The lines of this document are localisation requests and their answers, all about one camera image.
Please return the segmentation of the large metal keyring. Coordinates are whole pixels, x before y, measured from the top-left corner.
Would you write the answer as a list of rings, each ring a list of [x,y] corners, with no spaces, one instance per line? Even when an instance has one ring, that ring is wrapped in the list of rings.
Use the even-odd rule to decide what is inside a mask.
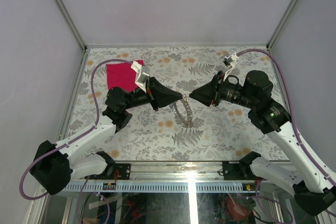
[[[183,106],[184,112],[180,112],[177,106],[177,103],[180,103]],[[193,112],[191,106],[188,102],[187,95],[182,95],[182,99],[171,103],[174,106],[173,110],[174,117],[181,126],[185,128],[193,127]]]

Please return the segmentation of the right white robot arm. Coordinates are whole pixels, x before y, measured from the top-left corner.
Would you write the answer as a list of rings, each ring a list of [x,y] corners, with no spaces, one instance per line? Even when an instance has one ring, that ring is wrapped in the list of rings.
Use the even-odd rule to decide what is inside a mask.
[[[207,83],[190,94],[205,106],[221,101],[249,108],[248,118],[261,132],[276,143],[295,172],[277,166],[257,153],[243,158],[239,166],[245,179],[264,178],[294,197],[307,214],[317,216],[335,203],[335,172],[315,153],[299,134],[286,109],[271,97],[273,83],[259,70],[250,71],[244,84],[231,83],[231,75],[218,72]]]

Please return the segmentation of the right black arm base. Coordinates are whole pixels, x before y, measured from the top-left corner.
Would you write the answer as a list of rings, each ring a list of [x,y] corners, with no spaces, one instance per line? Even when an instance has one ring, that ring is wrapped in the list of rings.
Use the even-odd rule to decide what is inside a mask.
[[[255,180],[250,165],[258,157],[259,153],[251,151],[238,161],[222,161],[224,180]]]

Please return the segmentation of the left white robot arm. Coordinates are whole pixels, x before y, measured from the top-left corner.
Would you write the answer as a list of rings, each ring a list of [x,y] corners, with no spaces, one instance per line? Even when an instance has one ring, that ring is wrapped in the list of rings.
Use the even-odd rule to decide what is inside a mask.
[[[155,77],[146,81],[145,89],[137,87],[129,92],[113,87],[107,93],[107,107],[98,114],[98,120],[55,144],[49,141],[40,144],[29,172],[50,195],[61,192],[72,180],[79,178],[114,179],[118,171],[109,154],[98,151],[84,157],[84,152],[99,140],[125,128],[132,118],[128,109],[150,104],[157,111],[182,97],[181,93],[160,84]]]

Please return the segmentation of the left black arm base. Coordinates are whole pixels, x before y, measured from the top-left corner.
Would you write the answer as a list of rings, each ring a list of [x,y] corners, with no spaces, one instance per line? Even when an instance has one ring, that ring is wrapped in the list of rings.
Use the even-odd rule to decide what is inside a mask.
[[[101,151],[97,152],[106,162],[105,169],[96,175],[95,179],[113,179],[113,180],[129,180],[131,174],[131,164],[129,163],[116,163],[115,160],[107,153]]]

